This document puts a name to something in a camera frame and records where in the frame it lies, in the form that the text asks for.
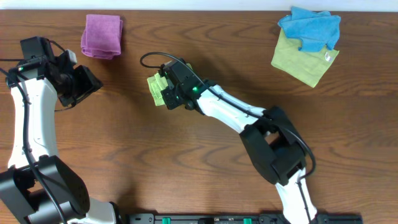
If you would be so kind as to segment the light green cloth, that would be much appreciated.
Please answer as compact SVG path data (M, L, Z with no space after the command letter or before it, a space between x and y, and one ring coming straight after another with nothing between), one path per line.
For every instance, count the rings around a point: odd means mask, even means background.
M191 77L186 66L177 61L169 61L161 65L161 69L147 78L150 93L156 106L165 105L173 110L186 103L183 82Z

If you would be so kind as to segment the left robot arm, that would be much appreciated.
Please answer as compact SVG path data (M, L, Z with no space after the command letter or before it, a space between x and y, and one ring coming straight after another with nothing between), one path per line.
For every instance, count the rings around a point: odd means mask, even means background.
M55 134L55 105L72 108L101 82L75 54L26 50L6 73L15 106L14 145L1 173L1 200L20 223L123 223L112 202L89 196L84 181L64 163Z

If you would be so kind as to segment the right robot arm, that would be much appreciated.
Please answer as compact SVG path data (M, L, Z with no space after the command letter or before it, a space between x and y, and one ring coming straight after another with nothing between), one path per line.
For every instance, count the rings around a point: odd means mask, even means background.
M184 60L160 66L167 81L161 94L169 110L188 110L215 118L235 130L257 172L275 185L289 223L314 223L317 209L305 182L308 146L286 114L249 105L211 80L202 80Z

